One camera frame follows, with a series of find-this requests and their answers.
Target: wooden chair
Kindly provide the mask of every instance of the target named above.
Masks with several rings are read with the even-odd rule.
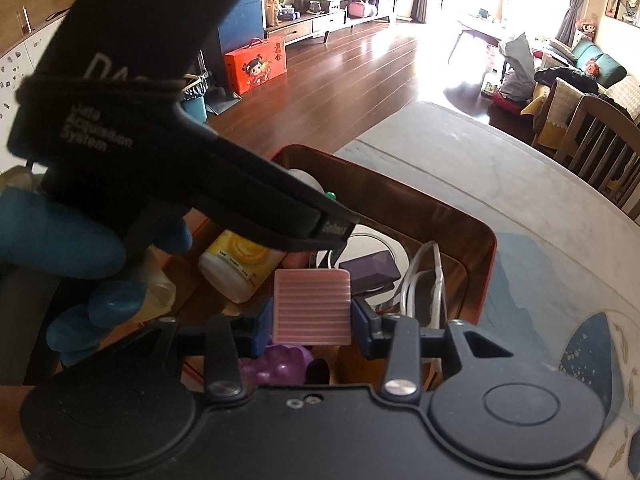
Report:
[[[568,169],[622,209],[640,184],[640,129],[606,101],[585,95],[556,152],[556,162],[564,164],[578,133],[587,125]],[[617,185],[610,186],[614,179]],[[627,214],[638,218],[640,200]]]

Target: pink bag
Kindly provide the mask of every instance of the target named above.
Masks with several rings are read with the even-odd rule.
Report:
[[[366,2],[357,0],[350,2],[347,7],[347,12],[353,18],[372,18],[378,13],[376,0],[367,0]]]

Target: cartoon girl illustration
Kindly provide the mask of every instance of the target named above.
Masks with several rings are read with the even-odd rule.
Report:
[[[264,61],[262,56],[258,54],[258,56],[242,66],[242,71],[247,74],[249,78],[249,88],[255,88],[269,78],[271,61]]]

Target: pink striped block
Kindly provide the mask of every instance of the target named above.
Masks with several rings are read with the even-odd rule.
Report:
[[[273,343],[350,345],[350,303],[348,270],[276,270]]]

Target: finger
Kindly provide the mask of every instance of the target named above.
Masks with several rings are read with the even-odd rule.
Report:
[[[95,354],[98,351],[98,345],[83,350],[75,350],[73,352],[64,352],[60,354],[60,361],[65,366],[71,366],[79,363],[83,359]]]
[[[89,320],[98,327],[114,328],[138,313],[145,296],[146,283],[100,282],[89,298]]]
[[[94,280],[116,273],[125,259],[116,234],[78,210],[16,187],[0,194],[0,260]]]
[[[154,245],[165,253],[181,254],[191,247],[191,231],[182,218],[177,218],[158,233]]]
[[[100,344],[111,328],[95,326],[87,314],[87,306],[79,304],[63,312],[47,328],[47,344],[56,352],[75,352]]]

